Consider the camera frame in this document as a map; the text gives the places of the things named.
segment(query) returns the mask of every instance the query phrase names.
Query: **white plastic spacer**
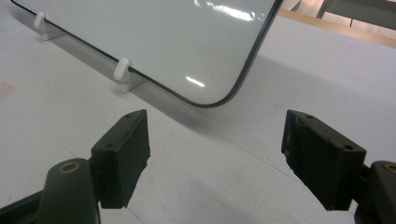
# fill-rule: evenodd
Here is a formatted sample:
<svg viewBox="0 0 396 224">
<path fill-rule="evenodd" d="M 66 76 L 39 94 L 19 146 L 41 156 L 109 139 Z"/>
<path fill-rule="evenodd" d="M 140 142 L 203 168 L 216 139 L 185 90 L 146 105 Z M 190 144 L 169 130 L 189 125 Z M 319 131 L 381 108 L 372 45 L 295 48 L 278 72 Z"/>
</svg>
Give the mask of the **white plastic spacer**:
<svg viewBox="0 0 396 224">
<path fill-rule="evenodd" d="M 59 30 L 53 25 L 47 24 L 44 20 L 45 18 L 46 16 L 44 12 L 38 12 L 35 16 L 35 23 L 33 23 L 33 26 L 42 32 L 41 36 L 44 40 L 51 40 L 60 35 L 64 35 L 63 31 Z"/>
<path fill-rule="evenodd" d="M 128 92 L 145 81 L 145 79 L 138 74 L 128 71 L 129 66 L 130 63 L 128 59 L 122 58 L 119 60 L 116 70 L 114 70 L 114 78 L 120 81 L 121 92 Z"/>
</svg>

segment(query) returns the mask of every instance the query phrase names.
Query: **white support peg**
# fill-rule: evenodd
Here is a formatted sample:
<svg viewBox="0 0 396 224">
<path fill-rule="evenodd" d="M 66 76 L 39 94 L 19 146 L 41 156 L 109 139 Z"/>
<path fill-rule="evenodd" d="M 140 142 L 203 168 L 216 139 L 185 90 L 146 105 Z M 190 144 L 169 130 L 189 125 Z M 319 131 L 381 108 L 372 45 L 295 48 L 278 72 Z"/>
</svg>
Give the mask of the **white support peg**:
<svg viewBox="0 0 396 224">
<path fill-rule="evenodd" d="M 145 81 L 145 79 L 138 74 L 131 73 L 128 70 L 129 67 L 130 63 L 128 59 L 122 58 L 119 60 L 119 63 L 114 70 L 114 78 L 120 82 L 121 92 L 128 92 Z"/>
<path fill-rule="evenodd" d="M 35 16 L 35 22 L 33 23 L 33 26 L 41 32 L 41 36 L 44 40 L 51 40 L 55 37 L 65 34 L 65 32 L 61 31 L 60 29 L 46 23 L 45 18 L 46 16 L 44 12 L 40 11 Z"/>
</svg>

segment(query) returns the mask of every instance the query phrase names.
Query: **wooden edge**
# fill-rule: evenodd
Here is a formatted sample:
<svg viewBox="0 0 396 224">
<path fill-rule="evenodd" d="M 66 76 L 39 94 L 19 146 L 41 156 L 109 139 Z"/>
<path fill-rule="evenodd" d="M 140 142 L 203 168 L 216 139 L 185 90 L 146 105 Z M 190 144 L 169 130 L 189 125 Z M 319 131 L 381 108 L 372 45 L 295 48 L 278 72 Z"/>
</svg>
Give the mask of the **wooden edge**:
<svg viewBox="0 0 396 224">
<path fill-rule="evenodd" d="M 356 29 L 352 29 L 350 27 L 346 27 L 346 26 L 342 26 L 336 23 L 332 23 L 329 21 L 323 21 L 320 19 L 317 19 L 315 17 L 309 17 L 294 11 L 289 11 L 286 10 L 284 8 L 281 8 L 277 15 L 284 17 L 284 18 L 288 18 L 288 19 L 292 19 L 295 21 L 300 21 L 306 24 L 310 24 L 310 25 L 314 25 L 317 27 L 321 27 L 327 30 L 331 30 L 334 31 L 336 33 L 342 34 L 342 35 L 348 35 L 351 37 L 355 37 L 358 39 L 362 39 L 362 40 L 367 40 L 370 42 L 374 42 L 376 44 L 380 44 L 380 45 L 384 45 L 384 46 L 388 46 L 388 47 L 392 47 L 396 49 L 396 39 L 392 39 L 392 38 L 388 38 L 388 37 L 384 37 L 381 35 L 375 35 L 372 33 L 368 33 L 368 32 L 363 32 L 360 30 L 356 30 Z"/>
</svg>

